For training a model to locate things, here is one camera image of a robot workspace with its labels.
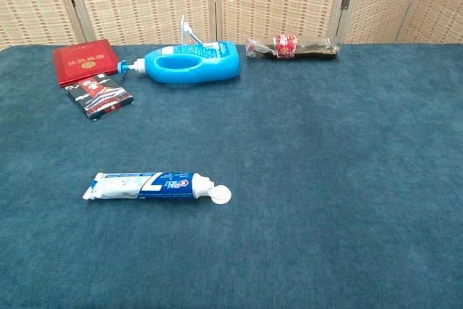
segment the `toothpaste tube cap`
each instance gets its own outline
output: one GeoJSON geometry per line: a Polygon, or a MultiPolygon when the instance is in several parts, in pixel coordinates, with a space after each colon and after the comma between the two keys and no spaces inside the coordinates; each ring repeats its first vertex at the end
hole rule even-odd
{"type": "Polygon", "coordinates": [[[225,204],[232,198],[232,192],[227,186],[219,185],[209,190],[209,196],[215,204],[225,204]]]}

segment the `brown liquid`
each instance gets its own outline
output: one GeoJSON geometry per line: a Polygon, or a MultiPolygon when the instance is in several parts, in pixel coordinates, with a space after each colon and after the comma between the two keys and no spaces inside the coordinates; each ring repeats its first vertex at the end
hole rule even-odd
{"type": "MultiPolygon", "coordinates": [[[[272,45],[269,46],[274,51],[277,51],[277,47],[272,45]]],[[[321,48],[320,46],[297,46],[296,53],[294,54],[294,59],[299,58],[316,58],[316,59],[335,59],[338,56],[339,48],[321,48]]],[[[272,52],[265,52],[263,54],[265,57],[268,58],[277,58],[273,55],[272,52]]]]}

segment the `plastic bottle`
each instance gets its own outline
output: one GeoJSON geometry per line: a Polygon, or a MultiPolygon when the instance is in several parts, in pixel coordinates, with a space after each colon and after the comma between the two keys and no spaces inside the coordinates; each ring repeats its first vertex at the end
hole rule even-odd
{"type": "Polygon", "coordinates": [[[198,173],[97,173],[84,199],[198,199],[209,196],[216,204],[225,204],[232,197],[223,185],[215,186],[198,173]]]}
{"type": "Polygon", "coordinates": [[[117,70],[146,73],[163,83],[227,80],[239,75],[239,55],[230,41],[167,46],[150,52],[133,65],[119,62],[117,70]]]}
{"type": "Polygon", "coordinates": [[[246,55],[248,57],[270,57],[294,59],[318,57],[336,58],[340,46],[334,38],[306,38],[295,35],[278,35],[263,41],[247,39],[246,55]]]}

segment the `small box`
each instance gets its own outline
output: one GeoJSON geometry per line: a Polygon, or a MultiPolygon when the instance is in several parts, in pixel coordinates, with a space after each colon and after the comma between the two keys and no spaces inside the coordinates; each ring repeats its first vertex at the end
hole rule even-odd
{"type": "Polygon", "coordinates": [[[133,103],[132,95],[106,74],[88,77],[64,90],[93,121],[133,103]]]}
{"type": "Polygon", "coordinates": [[[106,39],[56,48],[53,60],[61,87],[100,73],[114,74],[119,62],[106,39]]]}

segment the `white cap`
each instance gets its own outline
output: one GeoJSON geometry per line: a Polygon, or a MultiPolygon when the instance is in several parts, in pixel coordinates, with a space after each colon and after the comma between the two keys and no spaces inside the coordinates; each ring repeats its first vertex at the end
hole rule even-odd
{"type": "Polygon", "coordinates": [[[193,175],[192,186],[195,198],[208,195],[215,204],[228,203],[232,198],[232,192],[228,187],[223,185],[214,186],[214,183],[208,177],[203,177],[198,173],[193,175]]]}
{"type": "Polygon", "coordinates": [[[232,198],[232,192],[227,186],[219,185],[209,190],[209,196],[215,204],[225,204],[232,198]]]}
{"type": "Polygon", "coordinates": [[[144,58],[139,58],[135,62],[133,62],[133,68],[136,72],[139,72],[140,74],[145,74],[146,69],[145,69],[145,59],[144,58]]]}

